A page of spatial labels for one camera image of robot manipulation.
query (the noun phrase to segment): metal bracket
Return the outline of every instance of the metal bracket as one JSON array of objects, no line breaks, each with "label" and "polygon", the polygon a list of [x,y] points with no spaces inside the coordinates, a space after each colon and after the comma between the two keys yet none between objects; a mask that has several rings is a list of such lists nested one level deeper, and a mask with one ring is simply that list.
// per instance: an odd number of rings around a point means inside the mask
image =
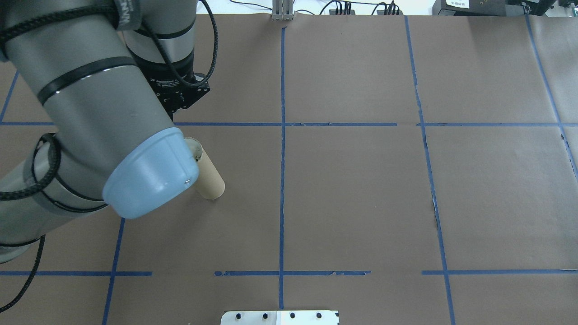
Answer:
[{"label": "metal bracket", "polygon": [[338,311],[226,312],[221,325],[339,325]]},{"label": "metal bracket", "polygon": [[273,20],[293,20],[293,0],[273,0]]}]

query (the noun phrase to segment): black box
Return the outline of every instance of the black box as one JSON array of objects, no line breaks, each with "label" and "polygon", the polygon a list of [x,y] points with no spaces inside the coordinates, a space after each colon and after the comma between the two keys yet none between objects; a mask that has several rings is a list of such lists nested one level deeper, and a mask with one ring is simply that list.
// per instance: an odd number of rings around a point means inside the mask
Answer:
[{"label": "black box", "polygon": [[[459,7],[459,3],[469,4],[469,9]],[[432,7],[432,15],[506,16],[506,0],[436,0]]]}]

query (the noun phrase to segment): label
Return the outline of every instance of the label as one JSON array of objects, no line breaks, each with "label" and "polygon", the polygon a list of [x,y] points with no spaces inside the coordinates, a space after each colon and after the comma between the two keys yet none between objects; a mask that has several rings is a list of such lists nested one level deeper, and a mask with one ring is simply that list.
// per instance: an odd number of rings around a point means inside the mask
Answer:
[{"label": "label", "polygon": [[446,5],[469,9],[469,0],[446,0]]}]

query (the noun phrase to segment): metal plate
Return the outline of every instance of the metal plate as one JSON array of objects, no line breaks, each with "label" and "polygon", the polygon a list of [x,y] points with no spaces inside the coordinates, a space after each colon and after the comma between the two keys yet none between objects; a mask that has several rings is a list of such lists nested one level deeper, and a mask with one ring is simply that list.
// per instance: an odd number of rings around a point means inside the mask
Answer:
[{"label": "metal plate", "polygon": [[221,325],[338,325],[338,311],[232,311]]}]

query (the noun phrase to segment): table surface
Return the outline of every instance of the table surface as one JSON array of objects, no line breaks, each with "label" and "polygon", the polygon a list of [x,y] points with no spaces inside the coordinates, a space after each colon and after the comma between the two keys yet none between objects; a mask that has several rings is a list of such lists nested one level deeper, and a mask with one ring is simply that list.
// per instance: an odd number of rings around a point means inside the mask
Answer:
[{"label": "table surface", "polygon": [[[560,30],[578,20],[216,19],[211,93],[175,122],[225,194],[191,189],[140,219],[107,209],[49,233],[0,323],[208,325],[277,309],[576,323],[578,42]],[[211,44],[197,37],[197,71]],[[57,128],[11,64],[0,97],[5,175]],[[0,265],[2,301],[35,248]]]}]

